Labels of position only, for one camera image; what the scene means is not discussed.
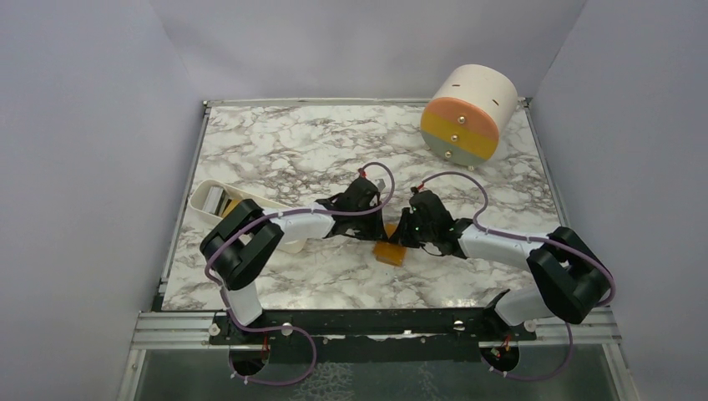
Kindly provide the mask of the yellow leather card holder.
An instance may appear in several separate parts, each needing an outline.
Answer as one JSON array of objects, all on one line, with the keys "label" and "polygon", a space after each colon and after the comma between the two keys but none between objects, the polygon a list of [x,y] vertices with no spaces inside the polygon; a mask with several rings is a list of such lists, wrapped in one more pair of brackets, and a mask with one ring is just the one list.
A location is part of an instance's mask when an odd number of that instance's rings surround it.
[{"label": "yellow leather card holder", "polygon": [[407,254],[407,248],[390,242],[390,239],[396,229],[397,223],[386,223],[384,225],[384,231],[387,235],[387,239],[377,241],[372,249],[372,254],[375,259],[381,263],[401,267]]}]

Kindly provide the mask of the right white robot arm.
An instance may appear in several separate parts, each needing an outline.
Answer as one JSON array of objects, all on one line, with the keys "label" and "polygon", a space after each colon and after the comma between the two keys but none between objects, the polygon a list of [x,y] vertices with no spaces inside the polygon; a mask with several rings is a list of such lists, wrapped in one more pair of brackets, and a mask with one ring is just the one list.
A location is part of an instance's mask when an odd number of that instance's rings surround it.
[{"label": "right white robot arm", "polygon": [[430,190],[412,196],[390,241],[410,248],[433,245],[443,256],[495,261],[529,272],[532,286],[503,292],[487,305],[482,329],[494,340],[537,318],[556,316],[579,324],[612,289],[598,258],[568,227],[546,236],[484,228],[474,219],[454,219]]}]

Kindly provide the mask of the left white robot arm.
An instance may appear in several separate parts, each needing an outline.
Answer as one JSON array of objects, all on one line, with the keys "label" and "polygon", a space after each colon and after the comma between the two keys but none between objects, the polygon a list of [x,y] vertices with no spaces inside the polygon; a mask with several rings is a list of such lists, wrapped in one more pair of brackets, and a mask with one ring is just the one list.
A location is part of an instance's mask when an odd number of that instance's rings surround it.
[{"label": "left white robot arm", "polygon": [[299,209],[266,209],[252,199],[241,201],[200,243],[207,276],[224,288],[225,305],[233,313],[233,335],[243,343],[261,335],[263,309],[255,279],[279,245],[333,236],[382,241],[382,207],[381,186],[362,175],[342,193]]}]

